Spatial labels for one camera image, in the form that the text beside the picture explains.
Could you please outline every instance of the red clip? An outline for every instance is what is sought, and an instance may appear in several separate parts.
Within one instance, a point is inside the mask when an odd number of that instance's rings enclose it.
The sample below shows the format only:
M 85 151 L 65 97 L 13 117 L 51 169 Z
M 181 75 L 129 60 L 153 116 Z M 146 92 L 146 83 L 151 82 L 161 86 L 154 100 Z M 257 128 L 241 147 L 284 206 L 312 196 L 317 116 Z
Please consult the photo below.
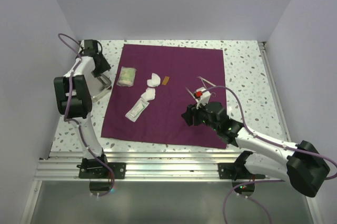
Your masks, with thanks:
M 202 96 L 202 91 L 197 91 L 197 92 L 195 93 L 195 96 L 196 96 L 197 98 L 199 98 L 200 96 Z

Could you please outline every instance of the crumpled white paper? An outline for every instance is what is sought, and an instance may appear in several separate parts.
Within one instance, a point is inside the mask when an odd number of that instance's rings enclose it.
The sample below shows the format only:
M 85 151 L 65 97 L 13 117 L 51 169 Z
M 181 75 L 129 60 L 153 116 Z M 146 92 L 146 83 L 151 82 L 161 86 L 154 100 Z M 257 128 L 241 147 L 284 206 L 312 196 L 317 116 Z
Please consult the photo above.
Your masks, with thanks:
M 156 87 L 160 85 L 160 77 L 156 73 L 153 73 L 151 79 L 147 80 L 147 85 L 149 87 Z
M 145 101 L 153 100 L 156 96 L 156 90 L 154 88 L 147 88 L 145 93 L 141 95 L 141 97 Z

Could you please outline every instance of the robotic arm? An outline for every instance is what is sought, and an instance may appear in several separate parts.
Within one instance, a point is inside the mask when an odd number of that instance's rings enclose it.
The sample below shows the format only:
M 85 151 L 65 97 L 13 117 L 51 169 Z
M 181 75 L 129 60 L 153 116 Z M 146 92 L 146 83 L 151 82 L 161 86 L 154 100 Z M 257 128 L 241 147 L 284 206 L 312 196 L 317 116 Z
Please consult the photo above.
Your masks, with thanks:
M 83 150 L 83 159 L 80 169 L 80 178 L 108 178 L 108 169 L 102 163 L 109 165 L 103 148 L 97 140 L 93 124 L 91 122 L 92 92 L 88 83 L 94 82 L 97 86 L 107 79 L 103 75 L 111 67 L 102 51 L 98 50 L 98 42 L 85 40 L 84 48 L 80 52 L 71 70 L 62 77 L 54 79 L 54 88 L 58 111 L 66 115 L 76 130 Z M 71 100 L 67 110 L 68 98 L 71 91 Z
M 204 124 L 213 128 L 225 143 L 251 150 L 243 151 L 235 161 L 234 177 L 264 174 L 288 181 L 298 192 L 315 197 L 330 168 L 322 158 L 295 151 L 318 154 L 311 143 L 281 141 L 246 128 L 243 123 L 230 119 L 220 102 L 209 102 L 211 94 L 205 85 L 193 94 L 187 91 L 196 101 L 182 114 L 189 126 Z

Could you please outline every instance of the glass panel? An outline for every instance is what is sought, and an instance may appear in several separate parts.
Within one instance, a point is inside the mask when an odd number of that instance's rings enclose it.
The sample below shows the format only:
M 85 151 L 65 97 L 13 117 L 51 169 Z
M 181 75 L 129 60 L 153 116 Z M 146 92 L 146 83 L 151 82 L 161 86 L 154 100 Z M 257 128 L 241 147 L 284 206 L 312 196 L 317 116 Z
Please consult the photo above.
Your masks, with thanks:
M 32 224 L 219 224 L 230 182 L 119 181 L 110 195 L 90 197 L 87 181 L 43 182 Z M 271 213 L 274 224 L 312 224 L 304 196 L 289 184 L 256 185 L 253 196 Z M 267 215 L 255 203 L 237 197 L 226 206 L 230 224 L 265 223 Z

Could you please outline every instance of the cable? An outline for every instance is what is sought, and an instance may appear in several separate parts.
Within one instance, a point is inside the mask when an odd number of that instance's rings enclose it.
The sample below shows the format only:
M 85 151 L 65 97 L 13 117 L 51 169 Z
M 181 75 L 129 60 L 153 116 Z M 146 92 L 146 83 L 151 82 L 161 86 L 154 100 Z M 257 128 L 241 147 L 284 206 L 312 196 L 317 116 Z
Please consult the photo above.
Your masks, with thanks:
M 249 134 L 254 135 L 254 136 L 255 136 L 256 138 L 258 138 L 259 140 L 262 140 L 262 141 L 264 141 L 264 142 L 266 142 L 266 143 L 268 143 L 268 144 L 271 144 L 271 145 L 274 145 L 274 146 L 283 148 L 283 145 L 277 144 L 277 143 L 272 142 L 272 141 L 269 141 L 269 140 L 267 140 L 267 139 L 265 139 L 265 138 L 263 138 L 263 137 L 261 137 L 261 136 L 259 136 L 259 135 L 256 135 L 256 134 L 254 134 L 253 131 L 251 131 L 251 130 L 249 129 L 249 127 L 248 127 L 248 125 L 247 125 L 247 123 L 246 123 L 246 121 L 245 121 L 245 118 L 244 118 L 244 113 L 243 113 L 243 109 L 242 109 L 241 102 L 240 102 L 238 96 L 235 94 L 235 92 L 234 92 L 233 90 L 231 90 L 231 89 L 229 89 L 228 87 L 225 87 L 225 86 L 212 86 L 212 87 L 210 87 L 210 88 L 208 88 L 208 89 L 206 89 L 206 90 L 203 90 L 202 93 L 204 93 L 204 92 L 206 92 L 206 91 L 209 91 L 209 90 L 212 90 L 212 89 L 215 89 L 215 88 L 224 88 L 225 90 L 228 90 L 228 91 L 235 97 L 235 99 L 236 99 L 236 101 L 237 101 L 237 104 L 238 104 L 238 106 L 239 106 L 240 112 L 241 112 L 241 117 L 242 117 L 243 125 L 244 125 L 245 129 L 248 131 Z M 331 162 L 331 163 L 337 168 L 337 163 L 336 163 L 334 160 L 332 160 L 331 158 L 329 158 L 329 157 L 326 157 L 326 156 L 323 156 L 323 155 L 320 155 L 320 154 L 317 154 L 317 153 L 313 153 L 313 152 L 310 152 L 310 151 L 306 151 L 306 150 L 301 150 L 301 149 L 291 148 L 291 147 L 288 147 L 288 146 L 286 146 L 286 149 L 291 150 L 291 151 L 296 151 L 296 152 L 304 153 L 304 154 L 308 154 L 308 155 L 311 155 L 311 156 L 314 156 L 314 157 L 323 158 L 323 159 L 325 159 L 325 160 Z M 334 179 L 334 178 L 336 178 L 336 177 L 337 177 L 337 172 L 336 172 L 336 174 L 334 174 L 334 175 L 332 175 L 332 176 L 330 176 L 330 177 L 327 177 L 326 180 Z M 263 183 L 263 182 L 283 182 L 283 180 L 259 180 L 259 181 L 249 181 L 249 182 L 245 182 L 245 183 L 242 183 L 242 184 L 239 184 L 239 185 L 233 187 L 233 188 L 229 191 L 229 193 L 226 195 L 226 197 L 225 197 L 225 199 L 224 199 L 224 202 L 223 202 L 223 216 L 224 216 L 224 220 L 225 220 L 225 223 L 226 223 L 226 224 L 228 224 L 228 221 L 227 221 L 227 217 L 226 217 L 226 214 L 225 214 L 225 206 L 226 206 L 227 199 L 228 199 L 229 195 L 231 194 L 231 192 L 232 192 L 233 190 L 235 190 L 237 187 L 242 186 L 242 185 L 260 184 L 260 183 Z M 263 208 L 263 210 L 264 210 L 264 211 L 267 213 L 267 215 L 268 215 L 269 223 L 272 224 L 273 222 L 272 222 L 270 213 L 268 212 L 268 210 L 266 209 L 266 207 L 263 206 L 261 203 L 259 203 L 257 200 L 255 200 L 255 199 L 253 199 L 253 198 L 248 197 L 248 199 L 254 201 L 256 204 L 258 204 L 259 206 L 261 206 L 261 207 Z
M 68 121 L 73 121 L 74 123 L 77 124 L 78 126 L 78 131 L 80 133 L 80 137 L 81 137 L 81 141 L 84 145 L 84 147 L 88 150 L 88 152 L 95 158 L 95 160 L 97 162 L 99 162 L 103 167 L 105 167 L 112 175 L 112 181 L 111 181 L 111 186 L 110 186 L 110 189 L 102 194 L 100 194 L 99 192 L 96 194 L 97 197 L 101 197 L 101 196 L 104 196 L 104 195 L 107 195 L 113 188 L 114 184 L 115 184 L 115 175 L 114 175 L 114 172 L 113 170 L 104 162 L 102 162 L 100 159 L 98 159 L 96 157 L 96 155 L 93 153 L 93 151 L 89 148 L 88 144 L 86 143 L 86 141 L 84 140 L 84 136 L 83 136 L 83 132 L 82 132 L 82 128 L 81 128 L 81 124 L 80 122 L 78 122 L 76 119 L 68 119 L 68 113 L 69 113 L 69 109 L 70 109 L 70 103 L 71 103 L 71 100 L 72 100 L 72 96 L 73 96 L 73 75 L 74 75 L 74 72 L 76 71 L 77 67 L 80 65 L 80 63 L 82 62 L 82 57 L 80 55 L 79 52 L 76 51 L 75 48 L 73 48 L 71 45 L 69 45 L 65 40 L 63 40 L 61 38 L 61 36 L 65 36 L 65 37 L 68 37 L 69 39 L 71 39 L 72 41 L 76 42 L 78 45 L 80 45 L 75 39 L 69 37 L 68 35 L 65 35 L 65 34 L 62 34 L 62 33 L 59 33 L 58 37 L 59 39 L 62 41 L 62 43 L 64 43 L 68 48 L 70 48 L 72 51 L 74 51 L 77 56 L 79 57 L 79 61 L 75 64 L 75 66 L 73 67 L 72 69 L 72 72 L 70 73 L 70 76 L 69 76 L 69 96 L 68 96 L 68 101 L 67 101 L 67 106 L 65 108 L 65 113 L 64 113 L 64 117 L 63 117 L 63 120 L 65 122 L 68 122 Z
M 272 183 L 272 182 L 284 182 L 283 180 L 281 179 L 275 179 L 275 180 L 259 180 L 259 181 L 249 181 L 249 182 L 244 182 L 244 183 L 241 183 L 239 185 L 236 185 L 234 186 L 229 192 L 228 194 L 226 195 L 224 201 L 223 201 L 223 207 L 222 207 L 222 214 L 223 214 L 223 218 L 225 220 L 225 223 L 228 224 L 228 220 L 227 220 L 227 217 L 226 217 L 226 211 L 225 211 L 225 207 L 226 207 L 226 202 L 228 200 L 228 197 L 230 196 L 230 194 L 238 187 L 240 186 L 245 186 L 245 185 L 251 185 L 251 184 L 261 184 L 261 183 Z M 269 223 L 270 224 L 273 224 L 273 221 L 272 221 L 272 218 L 271 218 L 271 215 L 269 213 L 269 211 L 267 210 L 267 208 L 262 205 L 260 202 L 258 202 L 256 199 L 253 199 L 251 197 L 246 197 L 246 199 L 249 199 L 251 200 L 252 202 L 255 202 L 256 204 L 258 204 L 260 207 L 262 207 L 262 209 L 265 211 L 265 213 L 268 215 L 268 219 L 269 219 Z
M 102 46 L 102 44 L 100 43 L 100 41 L 97 41 L 97 43 L 100 45 L 100 47 L 101 47 L 101 53 L 103 53 L 103 46 Z
M 251 130 L 249 129 L 249 127 L 248 127 L 248 125 L 247 125 L 247 123 L 246 123 L 246 120 L 245 120 L 245 118 L 244 118 L 244 114 L 243 114 L 243 109 L 242 109 L 241 102 L 240 102 L 238 96 L 235 94 L 235 92 L 233 92 L 231 89 L 229 89 L 228 87 L 225 87 L 225 86 L 212 86 L 212 87 L 210 87 L 210 88 L 208 88 L 208 89 L 206 89 L 206 90 L 203 90 L 202 93 L 204 93 L 204 92 L 206 92 L 206 91 L 209 91 L 209 90 L 212 90 L 212 89 L 215 89 L 215 88 L 224 88 L 224 89 L 226 89 L 227 91 L 229 91 L 229 92 L 235 97 L 235 99 L 236 99 L 236 101 L 237 101 L 237 104 L 239 105 L 239 109 L 240 109 L 240 112 L 241 112 L 241 117 L 242 117 L 243 125 L 244 125 L 245 129 L 248 131 L 249 134 L 254 135 L 255 138 L 260 139 L 261 141 L 264 141 L 264 142 L 266 142 L 266 143 L 268 143 L 268 144 L 277 146 L 277 147 L 279 147 L 279 148 L 283 148 L 283 145 L 277 144 L 277 143 L 275 143 L 275 142 L 273 142 L 273 141 L 269 141 L 269 140 L 267 140 L 267 139 L 265 139 L 265 138 L 263 138 L 263 137 L 261 137 L 261 136 L 259 136 L 259 135 L 256 135 L 256 134 L 254 134 L 253 131 L 251 131 Z M 326 157 L 326 156 L 324 156 L 324 155 L 317 154 L 317 153 L 313 153 L 313 152 L 306 151 L 306 150 L 302 150 L 302 149 L 295 149 L 295 148 L 291 148 L 291 147 L 288 147 L 288 146 L 286 146 L 285 148 L 288 149 L 288 150 L 291 150 L 291 151 L 296 151 L 296 152 L 300 152 L 300 153 L 303 153 L 303 154 L 307 154 L 307 155 L 311 155 L 311 156 L 314 156 L 314 157 L 318 157 L 318 158 L 325 159 L 325 160 L 329 161 L 330 163 L 332 163 L 332 164 L 337 168 L 337 162 L 335 162 L 335 161 L 332 160 L 331 158 Z M 326 180 L 334 179 L 334 178 L 336 178 L 336 177 L 337 177 L 337 172 L 336 172 L 334 175 L 332 175 L 332 176 L 330 176 L 330 177 L 327 177 Z
M 76 41 L 75 39 L 73 39 L 72 37 L 66 35 L 66 34 L 63 34 L 63 33 L 59 33 L 58 35 L 58 38 L 61 40 L 62 43 L 65 44 L 65 46 L 67 46 L 69 49 L 71 49 L 76 55 L 78 55 L 78 51 L 75 50 L 70 44 L 68 44 L 65 40 L 63 40 L 62 36 L 65 36 L 67 38 L 69 38 L 70 40 L 72 40 L 74 43 L 76 43 L 79 47 L 81 47 L 82 49 L 84 49 L 81 44 L 79 43 L 79 41 Z

